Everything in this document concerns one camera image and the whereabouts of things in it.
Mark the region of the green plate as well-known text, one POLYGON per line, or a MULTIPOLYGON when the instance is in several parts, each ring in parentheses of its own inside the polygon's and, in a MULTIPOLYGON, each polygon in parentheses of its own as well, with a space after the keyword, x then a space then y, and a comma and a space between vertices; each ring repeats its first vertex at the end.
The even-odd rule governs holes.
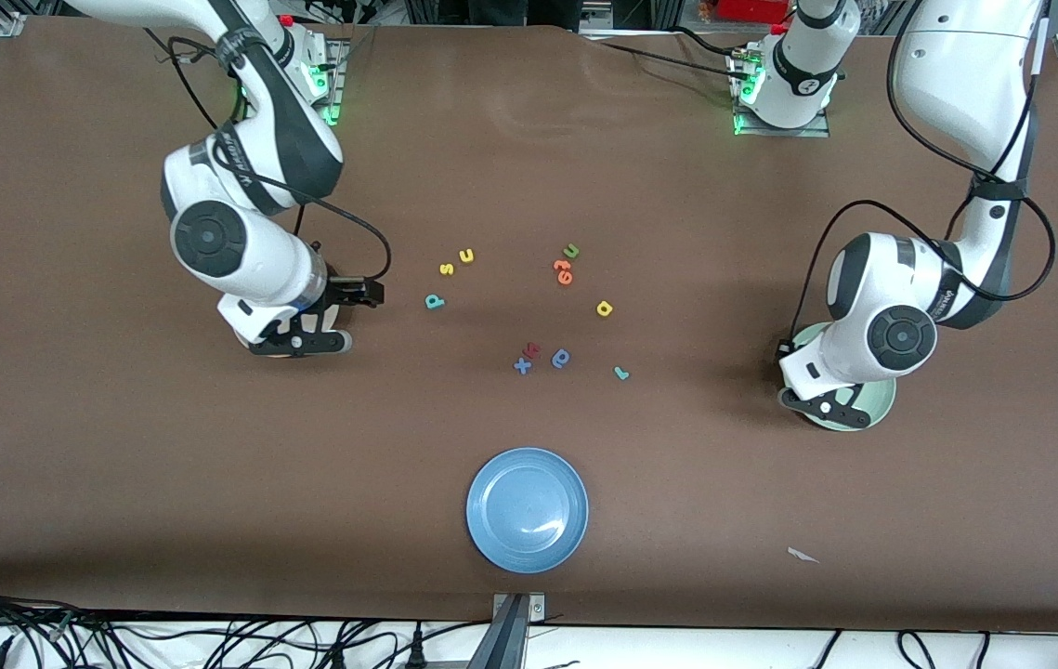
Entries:
POLYGON ((803 418, 810 423, 817 424, 831 431, 857 432, 874 424, 879 424, 884 416, 891 411, 896 399, 896 381, 884 380, 877 384, 856 385, 852 387, 838 388, 834 391, 834 399, 842 403, 843 408, 856 408, 863 411, 869 417, 869 422, 863 427, 851 427, 831 422, 820 418, 820 416, 802 413, 803 418))

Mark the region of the blue plate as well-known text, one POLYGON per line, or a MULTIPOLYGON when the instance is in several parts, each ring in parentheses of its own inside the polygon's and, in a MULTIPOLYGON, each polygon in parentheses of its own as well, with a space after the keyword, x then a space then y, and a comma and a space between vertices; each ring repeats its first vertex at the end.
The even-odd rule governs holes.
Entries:
POLYGON ((466 493, 466 529, 484 558, 512 574, 542 574, 570 559, 591 516, 574 466, 523 446, 495 454, 466 493))

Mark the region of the red box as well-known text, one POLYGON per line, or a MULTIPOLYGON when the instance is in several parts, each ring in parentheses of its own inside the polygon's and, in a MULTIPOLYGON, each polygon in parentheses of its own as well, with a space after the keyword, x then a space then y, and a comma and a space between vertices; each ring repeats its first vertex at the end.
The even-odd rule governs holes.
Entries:
POLYGON ((794 0, 711 0, 712 15, 740 24, 782 24, 794 0))

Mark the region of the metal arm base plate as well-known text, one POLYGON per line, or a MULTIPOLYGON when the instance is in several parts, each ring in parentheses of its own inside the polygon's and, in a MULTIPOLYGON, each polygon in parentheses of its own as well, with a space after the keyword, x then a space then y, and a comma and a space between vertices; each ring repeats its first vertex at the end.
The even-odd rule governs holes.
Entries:
POLYGON ((320 33, 308 35, 299 51, 296 73, 303 93, 328 126, 335 126, 341 114, 349 54, 348 41, 328 39, 320 33))
POLYGON ((831 75, 825 84, 808 79, 789 85, 779 73, 770 71, 766 52, 753 47, 734 50, 725 64, 729 72, 740 76, 731 84, 737 135, 829 135, 825 109, 838 76, 831 75))

